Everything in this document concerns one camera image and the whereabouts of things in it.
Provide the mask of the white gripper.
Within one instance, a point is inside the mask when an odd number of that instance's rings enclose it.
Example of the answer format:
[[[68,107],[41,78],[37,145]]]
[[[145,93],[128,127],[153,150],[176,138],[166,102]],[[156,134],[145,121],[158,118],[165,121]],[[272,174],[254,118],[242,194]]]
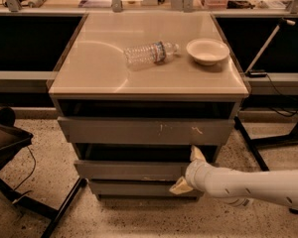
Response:
[[[210,193],[211,187],[211,175],[217,170],[207,162],[202,151],[197,147],[191,146],[190,160],[192,161],[185,173],[185,177],[180,177],[175,184],[173,184],[169,191],[174,194],[183,194],[197,189]]]

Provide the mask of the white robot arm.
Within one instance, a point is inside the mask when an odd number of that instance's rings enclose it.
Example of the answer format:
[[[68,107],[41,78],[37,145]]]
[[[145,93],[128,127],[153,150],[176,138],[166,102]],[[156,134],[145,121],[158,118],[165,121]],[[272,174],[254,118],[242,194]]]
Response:
[[[298,210],[298,170],[249,173],[215,167],[196,146],[191,147],[190,160],[185,175],[170,187],[172,193],[195,189],[228,205],[243,206],[258,199]]]

